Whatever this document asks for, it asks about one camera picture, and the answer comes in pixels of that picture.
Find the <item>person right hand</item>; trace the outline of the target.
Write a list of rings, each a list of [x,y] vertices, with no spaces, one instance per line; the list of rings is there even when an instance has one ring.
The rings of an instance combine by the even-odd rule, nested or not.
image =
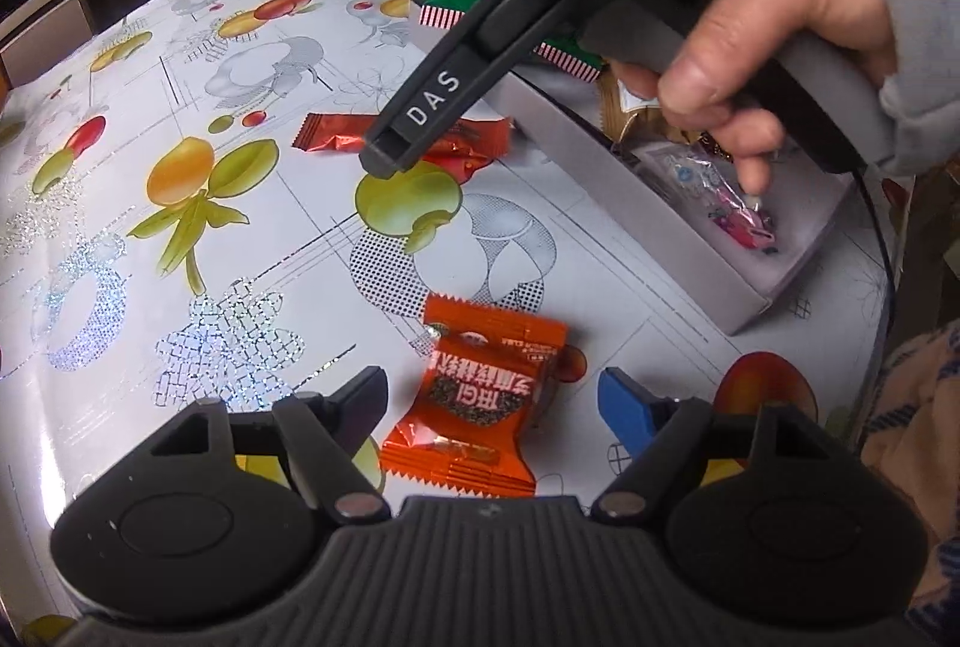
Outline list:
[[[760,195],[786,131],[766,110],[737,109],[732,96],[801,29],[849,50],[875,86],[896,72],[885,0],[711,0],[664,73],[619,60],[612,70],[638,98],[658,99],[669,124],[709,131],[734,159],[740,187]]]

